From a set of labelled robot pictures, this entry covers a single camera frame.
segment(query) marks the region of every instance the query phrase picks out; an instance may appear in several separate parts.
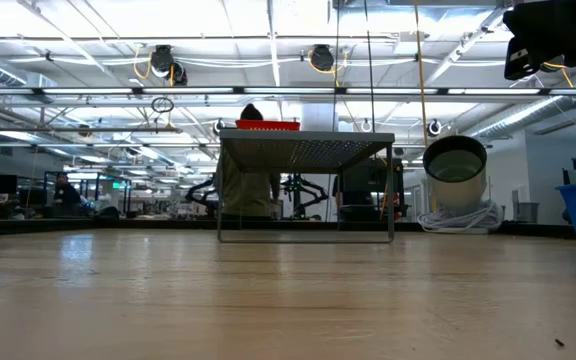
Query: dark hair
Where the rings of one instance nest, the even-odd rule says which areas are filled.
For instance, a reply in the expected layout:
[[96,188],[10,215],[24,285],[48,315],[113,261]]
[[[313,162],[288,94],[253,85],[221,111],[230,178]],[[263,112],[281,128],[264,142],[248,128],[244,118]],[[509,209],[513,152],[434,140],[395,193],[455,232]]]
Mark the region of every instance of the dark hair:
[[264,117],[261,115],[259,110],[253,104],[248,104],[244,108],[244,111],[241,112],[241,119],[242,120],[263,120]]

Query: metal table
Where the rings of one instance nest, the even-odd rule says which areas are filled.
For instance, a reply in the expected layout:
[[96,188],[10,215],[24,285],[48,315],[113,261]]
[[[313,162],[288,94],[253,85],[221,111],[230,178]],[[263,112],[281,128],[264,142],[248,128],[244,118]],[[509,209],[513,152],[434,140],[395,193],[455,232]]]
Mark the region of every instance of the metal table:
[[[395,142],[394,134],[385,133],[234,129],[222,130],[220,138],[220,154],[226,150],[242,173],[337,174],[338,179],[341,179],[346,169],[383,149],[386,149],[388,168],[392,169],[392,145]],[[218,171],[218,174],[219,184],[223,184],[223,171]],[[387,174],[388,188],[392,189],[392,171],[387,171]],[[228,243],[248,242],[224,241],[222,239],[222,206],[222,196],[219,196],[217,215],[217,238],[219,241]],[[394,239],[394,207],[392,201],[388,201],[388,239],[380,243],[391,243]]]

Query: wooden table surface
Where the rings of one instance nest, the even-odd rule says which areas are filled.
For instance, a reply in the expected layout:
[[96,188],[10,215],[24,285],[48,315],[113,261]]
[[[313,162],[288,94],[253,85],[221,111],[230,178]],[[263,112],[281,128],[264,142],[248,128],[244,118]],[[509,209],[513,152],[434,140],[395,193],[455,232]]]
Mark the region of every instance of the wooden table surface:
[[0,359],[576,359],[576,242],[2,236]]

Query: red basket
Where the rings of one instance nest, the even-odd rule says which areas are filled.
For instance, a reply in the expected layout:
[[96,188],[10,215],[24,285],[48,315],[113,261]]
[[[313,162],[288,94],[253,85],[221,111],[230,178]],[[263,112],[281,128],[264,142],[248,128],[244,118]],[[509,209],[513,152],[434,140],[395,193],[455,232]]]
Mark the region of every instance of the red basket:
[[237,129],[265,131],[299,131],[298,122],[237,120]]

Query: black cable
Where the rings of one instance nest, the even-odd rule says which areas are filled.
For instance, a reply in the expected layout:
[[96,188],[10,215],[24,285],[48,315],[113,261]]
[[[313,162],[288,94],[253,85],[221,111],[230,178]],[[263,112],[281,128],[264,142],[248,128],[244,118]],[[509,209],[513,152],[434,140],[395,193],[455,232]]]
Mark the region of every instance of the black cable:
[[370,23],[368,22],[368,1],[364,0],[364,12],[366,14],[366,35],[368,37],[368,62],[370,63],[370,104],[372,106],[372,132],[375,132],[375,91],[372,78],[372,48],[370,46]]

